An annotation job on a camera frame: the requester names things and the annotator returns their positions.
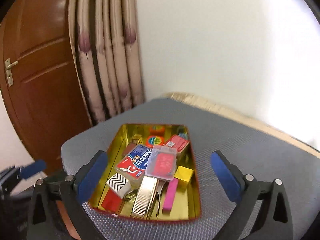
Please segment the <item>red card box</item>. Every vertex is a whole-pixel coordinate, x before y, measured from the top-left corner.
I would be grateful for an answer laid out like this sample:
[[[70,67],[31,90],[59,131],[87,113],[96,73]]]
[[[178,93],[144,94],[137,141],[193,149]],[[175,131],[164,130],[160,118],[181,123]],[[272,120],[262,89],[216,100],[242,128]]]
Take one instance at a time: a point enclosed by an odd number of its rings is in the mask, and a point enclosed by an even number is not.
[[[177,154],[181,154],[189,145],[190,141],[180,137],[179,135],[173,135],[170,139],[167,140],[165,146],[174,148]]]

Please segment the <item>silver metal tongs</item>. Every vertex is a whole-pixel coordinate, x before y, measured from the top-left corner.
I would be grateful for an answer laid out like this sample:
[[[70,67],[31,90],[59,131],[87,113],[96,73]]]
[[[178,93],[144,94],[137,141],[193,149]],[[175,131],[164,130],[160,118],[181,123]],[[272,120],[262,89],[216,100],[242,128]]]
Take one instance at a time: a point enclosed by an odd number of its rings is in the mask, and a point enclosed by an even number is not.
[[[164,180],[158,180],[158,184],[157,184],[157,189],[156,189],[156,218],[158,218],[159,216],[159,211],[160,211],[160,205],[161,205],[161,196],[162,196],[162,191],[163,191],[163,187],[165,186],[166,181]]]

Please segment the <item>yellow block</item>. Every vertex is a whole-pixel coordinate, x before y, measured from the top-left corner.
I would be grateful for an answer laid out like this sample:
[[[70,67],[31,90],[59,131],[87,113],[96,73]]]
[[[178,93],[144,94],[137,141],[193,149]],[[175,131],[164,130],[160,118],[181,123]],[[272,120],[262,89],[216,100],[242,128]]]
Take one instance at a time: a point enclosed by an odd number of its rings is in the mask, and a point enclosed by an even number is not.
[[[174,178],[178,179],[178,186],[180,188],[186,189],[193,177],[193,174],[193,169],[179,165],[174,174]]]

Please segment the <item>gold metal tin box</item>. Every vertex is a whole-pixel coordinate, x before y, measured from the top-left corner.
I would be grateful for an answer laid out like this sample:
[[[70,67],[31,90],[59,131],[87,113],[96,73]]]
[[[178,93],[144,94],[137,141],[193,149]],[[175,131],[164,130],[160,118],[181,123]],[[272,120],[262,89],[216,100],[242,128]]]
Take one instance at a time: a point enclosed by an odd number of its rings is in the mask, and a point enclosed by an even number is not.
[[[108,165],[88,201],[91,208],[164,223],[200,217],[199,182],[187,126],[121,125],[107,153]]]

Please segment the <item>clear case red insert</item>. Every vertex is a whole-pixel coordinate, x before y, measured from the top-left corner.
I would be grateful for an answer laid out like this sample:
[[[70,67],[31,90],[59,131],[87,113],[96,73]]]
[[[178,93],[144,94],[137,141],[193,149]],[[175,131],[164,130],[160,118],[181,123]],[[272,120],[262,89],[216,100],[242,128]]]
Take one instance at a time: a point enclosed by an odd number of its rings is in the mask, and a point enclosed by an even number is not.
[[[145,175],[172,181],[177,168],[177,152],[165,145],[155,145],[148,159]]]

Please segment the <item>orange round tape measure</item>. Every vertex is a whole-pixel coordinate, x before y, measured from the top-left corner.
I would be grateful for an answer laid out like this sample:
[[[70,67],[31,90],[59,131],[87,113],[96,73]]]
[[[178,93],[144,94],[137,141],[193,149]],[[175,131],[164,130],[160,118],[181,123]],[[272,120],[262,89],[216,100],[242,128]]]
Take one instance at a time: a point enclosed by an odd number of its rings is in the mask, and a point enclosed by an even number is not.
[[[145,145],[150,148],[155,145],[164,145],[164,138],[159,135],[150,135],[147,137]]]

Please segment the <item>silver textured metal bar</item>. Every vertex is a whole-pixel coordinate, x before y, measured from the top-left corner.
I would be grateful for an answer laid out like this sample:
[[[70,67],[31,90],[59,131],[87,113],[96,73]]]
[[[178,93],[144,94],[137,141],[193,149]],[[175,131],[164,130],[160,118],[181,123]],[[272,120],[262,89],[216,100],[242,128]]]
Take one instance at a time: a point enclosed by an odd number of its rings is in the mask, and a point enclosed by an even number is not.
[[[147,219],[156,195],[158,179],[145,176],[137,192],[131,217]]]

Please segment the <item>blue red card pack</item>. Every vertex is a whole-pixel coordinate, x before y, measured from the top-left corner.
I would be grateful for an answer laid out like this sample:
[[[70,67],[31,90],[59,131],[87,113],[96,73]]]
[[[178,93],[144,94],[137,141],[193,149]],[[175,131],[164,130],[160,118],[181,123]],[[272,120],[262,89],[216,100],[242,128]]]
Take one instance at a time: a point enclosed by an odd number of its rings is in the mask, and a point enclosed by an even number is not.
[[[138,144],[116,165],[115,170],[132,182],[140,181],[146,171],[152,149]]]

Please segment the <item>brown wooden door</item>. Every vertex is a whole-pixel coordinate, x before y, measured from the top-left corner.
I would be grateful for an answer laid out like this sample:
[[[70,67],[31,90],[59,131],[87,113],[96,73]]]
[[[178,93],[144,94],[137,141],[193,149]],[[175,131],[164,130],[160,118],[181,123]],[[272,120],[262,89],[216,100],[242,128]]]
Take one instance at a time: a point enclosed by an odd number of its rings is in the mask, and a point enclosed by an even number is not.
[[[5,61],[14,84],[8,86]],[[68,33],[68,0],[16,0],[1,26],[1,91],[21,142],[46,173],[62,168],[61,146],[91,125]]]

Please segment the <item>beige table edge trim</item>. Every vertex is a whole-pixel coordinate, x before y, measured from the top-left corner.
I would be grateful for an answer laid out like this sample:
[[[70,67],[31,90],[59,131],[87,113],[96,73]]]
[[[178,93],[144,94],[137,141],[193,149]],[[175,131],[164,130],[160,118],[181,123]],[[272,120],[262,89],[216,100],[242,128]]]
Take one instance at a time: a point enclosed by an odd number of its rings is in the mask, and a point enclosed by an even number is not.
[[[226,106],[220,105],[213,101],[210,101],[204,97],[190,94],[190,93],[182,93],[182,92],[168,92],[161,95],[163,98],[168,98],[175,100],[177,102],[184,103],[186,105],[199,108],[201,110],[214,113],[226,119],[232,120],[239,124],[245,125],[247,127],[251,127],[256,129],[257,131],[261,131],[265,134],[271,135],[275,138],[278,138],[284,142],[287,142],[301,150],[308,152],[311,155],[319,158],[319,151],[310,145],[258,120],[253,117],[244,115],[239,111],[235,111]]]

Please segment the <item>pink eraser block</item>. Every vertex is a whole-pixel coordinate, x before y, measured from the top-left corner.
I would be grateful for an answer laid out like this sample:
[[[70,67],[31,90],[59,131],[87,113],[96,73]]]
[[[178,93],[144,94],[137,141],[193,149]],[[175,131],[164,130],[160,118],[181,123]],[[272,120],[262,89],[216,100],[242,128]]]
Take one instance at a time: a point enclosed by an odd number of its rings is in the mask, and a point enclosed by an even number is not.
[[[172,206],[174,203],[175,199],[175,194],[177,191],[177,186],[178,186],[178,179],[174,178],[172,181],[169,182],[167,191],[165,194],[165,199],[163,203],[163,212],[170,212],[172,210]]]

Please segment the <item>zebra striped white block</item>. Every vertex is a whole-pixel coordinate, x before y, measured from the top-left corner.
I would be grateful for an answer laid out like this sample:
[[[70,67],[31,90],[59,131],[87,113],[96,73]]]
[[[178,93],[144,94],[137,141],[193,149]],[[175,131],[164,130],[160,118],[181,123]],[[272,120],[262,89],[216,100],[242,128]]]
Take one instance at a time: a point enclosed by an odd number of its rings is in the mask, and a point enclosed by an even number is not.
[[[109,178],[106,184],[121,199],[131,191],[130,181],[119,173]]]

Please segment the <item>red flat block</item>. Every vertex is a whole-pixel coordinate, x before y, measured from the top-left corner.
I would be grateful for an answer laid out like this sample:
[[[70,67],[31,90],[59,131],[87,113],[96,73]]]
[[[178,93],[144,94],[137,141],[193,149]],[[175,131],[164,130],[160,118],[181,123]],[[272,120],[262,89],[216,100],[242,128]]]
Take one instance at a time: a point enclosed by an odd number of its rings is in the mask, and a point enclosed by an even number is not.
[[[111,189],[109,189],[103,199],[101,207],[106,212],[118,214],[121,210],[122,204],[123,204],[123,200]]]

